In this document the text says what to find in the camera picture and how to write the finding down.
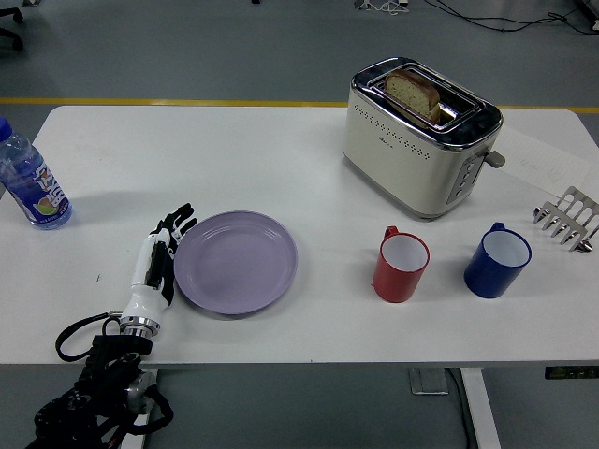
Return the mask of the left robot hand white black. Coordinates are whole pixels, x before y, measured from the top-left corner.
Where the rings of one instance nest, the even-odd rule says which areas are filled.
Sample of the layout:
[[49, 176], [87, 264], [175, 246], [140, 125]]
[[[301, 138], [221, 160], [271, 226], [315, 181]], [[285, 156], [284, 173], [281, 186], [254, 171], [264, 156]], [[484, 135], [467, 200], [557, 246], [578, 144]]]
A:
[[120, 318], [121, 333], [154, 336], [174, 298], [174, 256], [184, 234], [197, 224], [190, 203], [162, 219], [143, 241], [131, 281], [131, 299]]

